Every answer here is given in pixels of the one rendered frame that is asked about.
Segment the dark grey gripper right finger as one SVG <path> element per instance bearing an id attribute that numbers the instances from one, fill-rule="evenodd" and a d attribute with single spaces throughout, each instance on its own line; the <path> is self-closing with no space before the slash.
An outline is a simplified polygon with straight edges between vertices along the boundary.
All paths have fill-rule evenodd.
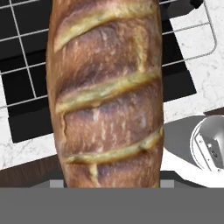
<path id="1" fill-rule="evenodd" d="M 203 185 L 193 183 L 189 180 L 182 179 L 175 171 L 160 172 L 160 187 L 161 188 L 203 188 Z"/>

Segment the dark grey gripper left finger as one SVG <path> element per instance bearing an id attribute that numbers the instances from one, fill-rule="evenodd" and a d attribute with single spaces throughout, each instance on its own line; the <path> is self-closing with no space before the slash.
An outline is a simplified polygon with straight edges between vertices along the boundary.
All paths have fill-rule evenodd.
<path id="1" fill-rule="evenodd" d="M 64 188 L 66 186 L 64 176 L 61 172 L 46 174 L 43 178 L 31 185 L 31 187 L 38 188 Z"/>

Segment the white round object grey centre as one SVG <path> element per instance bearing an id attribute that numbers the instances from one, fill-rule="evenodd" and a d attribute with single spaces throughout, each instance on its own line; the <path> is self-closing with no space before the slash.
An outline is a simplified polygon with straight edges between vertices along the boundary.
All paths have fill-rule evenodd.
<path id="1" fill-rule="evenodd" d="M 224 115 L 166 123 L 161 170 L 200 186 L 224 188 Z"/>

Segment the black toaster oven door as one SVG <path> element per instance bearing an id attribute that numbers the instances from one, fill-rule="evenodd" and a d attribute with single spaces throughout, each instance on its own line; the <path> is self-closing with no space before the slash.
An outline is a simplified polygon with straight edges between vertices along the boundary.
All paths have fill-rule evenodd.
<path id="1" fill-rule="evenodd" d="M 172 20 L 203 0 L 159 0 L 163 27 L 164 101 L 196 93 Z M 0 81 L 14 143 L 52 132 L 46 98 L 46 42 L 52 0 L 0 0 Z"/>

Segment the brown baguette bread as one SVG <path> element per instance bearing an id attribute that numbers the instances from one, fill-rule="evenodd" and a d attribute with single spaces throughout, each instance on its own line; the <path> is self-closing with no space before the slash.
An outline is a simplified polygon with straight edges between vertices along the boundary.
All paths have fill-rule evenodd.
<path id="1" fill-rule="evenodd" d="M 158 0 L 52 0 L 46 83 L 70 187 L 157 187 L 164 145 Z"/>

